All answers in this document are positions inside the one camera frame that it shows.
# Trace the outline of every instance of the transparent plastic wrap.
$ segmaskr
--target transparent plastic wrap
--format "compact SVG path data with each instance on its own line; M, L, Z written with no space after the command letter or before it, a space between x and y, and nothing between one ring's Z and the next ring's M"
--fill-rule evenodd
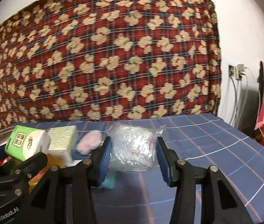
M109 129L113 149L109 168L121 172L142 172L158 164L156 139L160 130L115 123Z

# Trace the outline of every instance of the blue bed sheet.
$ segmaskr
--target blue bed sheet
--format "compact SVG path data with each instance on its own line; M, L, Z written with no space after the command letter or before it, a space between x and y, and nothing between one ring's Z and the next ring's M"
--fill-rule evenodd
M76 125L79 138L91 130L106 130L113 122L44 122L22 125L47 129ZM147 128L167 126L163 138L179 158L194 166L217 165L227 176L254 223L264 222L264 147L212 114L168 116L156 119L125 120L125 124ZM75 150L74 160L85 158ZM99 224L169 223L176 188L167 187L158 167L151 171L121 173L115 188L94 192ZM196 188L195 224L200 223L201 188Z

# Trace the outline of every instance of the pink sponge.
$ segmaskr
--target pink sponge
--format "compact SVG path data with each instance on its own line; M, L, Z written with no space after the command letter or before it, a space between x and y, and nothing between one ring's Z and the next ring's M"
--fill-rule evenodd
M92 150L98 148L102 142L102 133L98 130L88 132L77 144L76 150L82 155L88 155Z

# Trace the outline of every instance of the green tissue package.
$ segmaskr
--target green tissue package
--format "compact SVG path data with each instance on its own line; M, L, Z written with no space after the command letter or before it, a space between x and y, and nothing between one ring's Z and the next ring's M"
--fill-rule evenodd
M25 161L38 152L47 154L50 142L51 138L45 130L18 125L4 150L11 157Z
M48 134L52 140L49 153L61 159L66 166L72 166L71 150L78 137L76 126L54 127L48 131Z

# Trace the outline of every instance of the yellow object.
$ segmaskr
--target yellow object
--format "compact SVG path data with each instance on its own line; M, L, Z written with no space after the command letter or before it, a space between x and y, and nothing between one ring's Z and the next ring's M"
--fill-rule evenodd
M47 166L44 167L32 180L28 182L30 193L52 165L58 165L60 168L66 167L63 161L60 160L58 157L52 156L51 154L48 153L47 158L48 158Z

